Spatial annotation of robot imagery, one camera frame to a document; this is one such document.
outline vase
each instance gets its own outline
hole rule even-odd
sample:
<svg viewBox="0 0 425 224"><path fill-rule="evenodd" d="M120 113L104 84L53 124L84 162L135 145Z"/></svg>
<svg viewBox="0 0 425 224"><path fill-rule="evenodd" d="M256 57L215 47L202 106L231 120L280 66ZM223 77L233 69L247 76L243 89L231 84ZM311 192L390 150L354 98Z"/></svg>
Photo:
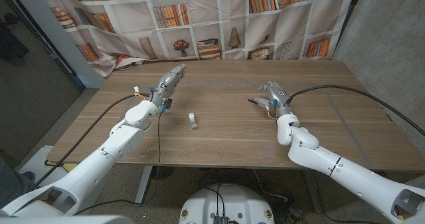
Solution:
<svg viewBox="0 0 425 224"><path fill-rule="evenodd" d="M183 50L181 50L181 56L182 57L186 57L187 56L187 53L186 53L186 51L183 49Z"/></svg>

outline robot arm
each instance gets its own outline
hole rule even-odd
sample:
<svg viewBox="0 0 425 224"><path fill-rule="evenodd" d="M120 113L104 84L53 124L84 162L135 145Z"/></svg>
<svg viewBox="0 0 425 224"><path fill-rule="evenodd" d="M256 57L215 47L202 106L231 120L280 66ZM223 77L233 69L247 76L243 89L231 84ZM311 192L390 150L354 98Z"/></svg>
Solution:
<svg viewBox="0 0 425 224"><path fill-rule="evenodd" d="M284 95L276 96L276 93L270 95L269 89L276 91L276 83L268 84L268 96L274 99L269 103L276 109L278 142L284 146L291 145L288 154L291 161L328 175L379 210L392 223L425 217L425 207L422 205L425 202L425 189L381 177L320 146L314 135L299 127L299 120L290 107L284 106L287 98Z"/></svg>
<svg viewBox="0 0 425 224"><path fill-rule="evenodd" d="M185 65L175 67L165 74L153 94L152 102L141 101L128 110L126 117L116 124L110 137L86 159L79 163L62 179L26 193L2 208L9 216L52 217L69 216L81 209L81 204L112 166L124 155L136 149L151 127L150 118L164 112L178 82L184 77ZM40 201L54 195L57 198L49 205Z"/></svg>

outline wooden table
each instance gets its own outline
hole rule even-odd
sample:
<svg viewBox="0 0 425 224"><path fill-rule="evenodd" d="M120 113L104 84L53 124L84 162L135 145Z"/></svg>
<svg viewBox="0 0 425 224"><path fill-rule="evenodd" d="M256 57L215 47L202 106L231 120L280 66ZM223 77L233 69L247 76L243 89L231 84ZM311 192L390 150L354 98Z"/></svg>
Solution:
<svg viewBox="0 0 425 224"><path fill-rule="evenodd" d="M83 109L48 155L58 161L87 127L113 102L156 87L160 77L181 62L162 62L116 71ZM288 158L289 147L276 140L276 123L265 109L248 98L267 98L258 90L273 80L293 94L320 84L339 84L366 91L339 61L197 60L185 62L186 77L179 83L173 107L161 117L161 165L219 168L301 168ZM68 157L81 162L108 138L126 110L141 101L126 100L112 108ZM291 103L301 124L320 144L374 170L425 170L425 159L379 105L346 90L321 89L301 94ZM195 114L196 130L188 113ZM138 149L121 164L156 166L157 117Z"/></svg>

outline bookshelf backdrop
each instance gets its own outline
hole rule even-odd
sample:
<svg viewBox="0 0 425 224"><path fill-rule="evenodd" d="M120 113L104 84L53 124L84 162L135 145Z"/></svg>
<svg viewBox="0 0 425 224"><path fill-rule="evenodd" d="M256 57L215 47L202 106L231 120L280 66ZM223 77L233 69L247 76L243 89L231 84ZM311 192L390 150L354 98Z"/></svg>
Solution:
<svg viewBox="0 0 425 224"><path fill-rule="evenodd" d="M329 59L351 2L45 1L83 57L102 76L110 75L117 60L127 57ZM189 46L177 42L181 40ZM176 43L185 46L176 47Z"/></svg>

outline white plastic casing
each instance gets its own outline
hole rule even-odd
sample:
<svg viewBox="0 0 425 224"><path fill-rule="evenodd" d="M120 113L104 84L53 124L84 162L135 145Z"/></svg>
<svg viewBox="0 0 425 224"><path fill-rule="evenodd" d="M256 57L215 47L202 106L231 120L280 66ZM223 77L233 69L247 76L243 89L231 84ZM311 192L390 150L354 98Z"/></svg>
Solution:
<svg viewBox="0 0 425 224"><path fill-rule="evenodd" d="M290 124L292 124L293 127L299 126L297 116L293 114L285 114L278 118L276 124L278 125L279 144L283 146L289 145L292 140L292 135L290 135L292 133Z"/></svg>

